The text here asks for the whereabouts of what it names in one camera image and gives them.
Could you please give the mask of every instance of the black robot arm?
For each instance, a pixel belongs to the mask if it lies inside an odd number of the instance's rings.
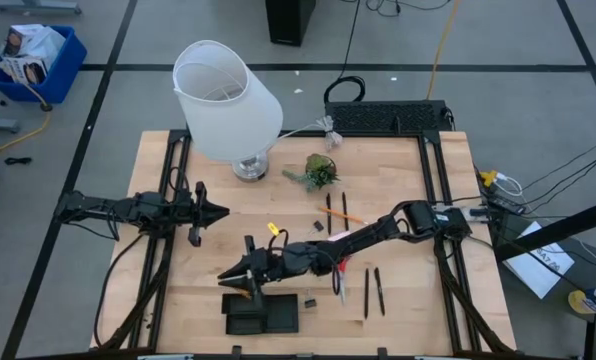
[[[174,226],[191,224],[188,240],[193,246],[200,246],[200,228],[206,228],[229,215],[229,209],[207,201],[207,189],[203,182],[196,183],[195,194],[194,201],[191,192],[183,188],[179,190],[176,202],[169,202],[157,192],[137,193],[130,198],[110,200],[72,191],[63,194],[54,215],[64,224],[84,219],[106,220],[109,224],[127,223],[137,226],[141,234],[156,236],[162,236]]]
[[[396,217],[402,216],[413,232],[402,231]],[[245,237],[246,255],[231,269],[218,276],[219,284],[251,294],[259,292],[260,286],[270,281],[300,276],[308,271],[322,276],[335,271],[347,256],[353,255],[385,240],[401,239],[417,243],[434,237],[439,231],[451,227],[470,232],[462,214],[452,223],[443,223],[431,205],[425,201],[405,201],[396,205],[385,216],[337,241],[306,241],[285,244],[283,247],[255,248],[253,238]]]

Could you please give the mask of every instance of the wooden tabletop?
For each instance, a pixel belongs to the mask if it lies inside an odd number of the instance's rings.
[[[168,132],[144,132],[136,157],[128,194],[156,191],[164,159]],[[462,132],[442,133],[442,147],[454,198],[478,195],[471,154]],[[326,226],[326,216],[317,210],[331,194],[332,207],[342,210],[341,193],[347,195],[348,211],[374,222],[403,200],[425,199],[420,156],[414,139],[347,138],[342,147],[328,155],[338,167],[340,181],[319,192],[307,194],[301,185],[281,175],[283,169],[301,173],[312,153],[325,153],[322,138],[286,138],[269,153],[270,169],[257,183],[239,181],[230,164],[208,160],[191,150],[187,176],[193,185],[204,181],[208,200],[231,209],[231,214],[201,231],[202,247],[192,247],[187,229],[175,239],[167,295],[161,323],[158,352],[230,353],[241,345],[245,354],[371,355],[386,347],[390,355],[449,355],[451,346],[443,305],[440,278],[432,241],[409,244],[388,241],[355,255],[347,265],[347,303],[331,290],[329,276],[305,275],[263,287],[267,294],[295,293],[299,296],[300,332],[255,336],[225,335],[221,315],[221,294],[216,276],[234,265],[244,253],[245,235],[252,235],[259,247],[271,237],[267,223],[289,231],[290,242],[307,240],[315,220]],[[432,170],[435,161],[429,147]],[[435,181],[437,197],[440,187]],[[476,205],[464,201],[461,205]],[[350,223],[352,230],[361,225]],[[333,232],[344,230],[341,219],[332,220]],[[490,241],[485,225],[472,225],[474,237]],[[136,235],[123,226],[114,257]],[[327,237],[326,230],[309,240]],[[111,275],[100,320],[101,338],[108,339],[134,305],[147,241],[132,249]],[[515,347],[509,314],[498,269],[490,248],[477,242],[463,242],[467,274],[474,305],[491,328],[510,347]],[[364,272],[380,267],[386,316],[378,306],[373,277],[370,279],[369,317],[363,316]],[[316,298],[315,308],[302,306],[307,291]],[[464,316],[456,302],[462,346],[469,342]],[[151,310],[145,313],[141,344]]]

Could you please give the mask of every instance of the yellow cable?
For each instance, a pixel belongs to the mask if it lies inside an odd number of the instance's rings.
[[[442,32],[442,37],[440,38],[440,44],[438,44],[438,50],[436,50],[436,58],[434,59],[434,67],[431,69],[431,80],[429,81],[429,89],[427,89],[427,100],[431,98],[431,92],[434,89],[434,81],[436,81],[436,68],[438,67],[438,60],[440,60],[440,54],[442,53],[442,48],[445,45],[445,40],[447,40],[447,36],[451,31],[451,24],[454,22],[454,17],[456,16],[456,11],[458,10],[458,5],[460,5],[461,0],[454,0],[454,8],[451,10],[451,15],[449,15],[449,19],[447,20],[447,25],[445,25],[445,30]]]
[[[10,73],[9,73],[9,72],[8,72],[6,69],[3,69],[3,68],[1,68],[1,69],[2,69],[2,70],[3,70],[3,71],[4,71],[4,72],[7,74],[7,75],[9,75],[9,76],[11,76],[11,77],[13,78],[12,74],[10,74]],[[31,88],[31,86],[29,86],[29,85],[27,85],[27,84],[22,84],[22,85],[23,85],[24,87],[26,87],[26,88],[27,88],[27,90],[29,90],[29,91],[30,91],[32,94],[34,94],[34,96],[35,96],[35,97],[37,97],[37,98],[38,98],[38,100],[40,100],[40,102],[41,102],[41,103],[42,103],[44,106],[49,106],[49,105],[47,104],[47,102],[45,101],[45,99],[43,99],[43,98],[42,98],[42,96],[40,96],[40,94],[38,94],[38,92],[37,92],[36,90],[32,89],[32,88]],[[8,143],[6,143],[6,144],[4,144],[4,145],[0,146],[0,151],[4,150],[4,149],[6,149],[6,148],[8,148],[8,147],[10,147],[10,146],[12,146],[12,145],[15,145],[15,144],[17,144],[17,143],[19,143],[19,142],[22,142],[22,141],[24,141],[24,140],[26,140],[26,139],[29,139],[30,137],[32,137],[32,136],[34,136],[34,135],[37,135],[37,134],[41,133],[43,130],[45,130],[45,128],[47,127],[47,125],[49,125],[49,121],[50,121],[50,120],[51,120],[51,112],[49,112],[49,111],[48,111],[48,112],[47,112],[47,114],[46,114],[46,116],[45,116],[45,121],[43,121],[42,125],[41,125],[41,126],[38,128],[38,129],[36,129],[36,130],[34,130],[34,131],[32,131],[32,132],[30,132],[30,133],[26,134],[26,135],[23,135],[23,136],[21,136],[21,137],[19,137],[19,138],[15,139],[15,140],[13,140],[13,141],[10,141],[10,142],[8,142]]]

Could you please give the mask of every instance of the small plant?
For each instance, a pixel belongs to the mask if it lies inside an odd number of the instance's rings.
[[[307,165],[305,165],[305,174],[298,175],[288,170],[283,170],[282,174],[288,179],[300,184],[304,184],[307,192],[312,192],[316,189],[321,189],[327,184],[333,184],[338,180],[336,164],[331,158],[311,154],[307,157]]]

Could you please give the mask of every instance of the white lamp shade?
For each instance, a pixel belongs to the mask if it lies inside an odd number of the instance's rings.
[[[250,159],[276,142],[280,103],[225,45],[190,45],[176,60],[173,77],[194,147],[208,158]]]

